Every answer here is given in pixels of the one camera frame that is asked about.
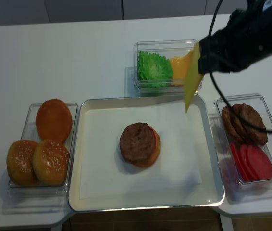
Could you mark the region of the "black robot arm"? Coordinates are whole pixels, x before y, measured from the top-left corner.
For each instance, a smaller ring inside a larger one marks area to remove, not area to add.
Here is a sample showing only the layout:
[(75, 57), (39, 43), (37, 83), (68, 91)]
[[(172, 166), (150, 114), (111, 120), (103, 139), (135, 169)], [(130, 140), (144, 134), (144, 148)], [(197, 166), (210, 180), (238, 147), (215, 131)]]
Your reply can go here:
[(272, 0), (249, 0), (225, 28), (199, 42), (198, 71), (240, 72), (272, 55)]

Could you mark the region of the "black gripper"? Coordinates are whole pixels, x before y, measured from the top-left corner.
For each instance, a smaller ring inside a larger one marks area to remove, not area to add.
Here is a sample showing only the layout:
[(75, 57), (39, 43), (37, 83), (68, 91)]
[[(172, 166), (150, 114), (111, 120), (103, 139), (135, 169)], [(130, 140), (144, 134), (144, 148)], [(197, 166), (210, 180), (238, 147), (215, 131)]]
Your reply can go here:
[(235, 10), (227, 26), (199, 43), (198, 71), (240, 72), (272, 55), (272, 8)]

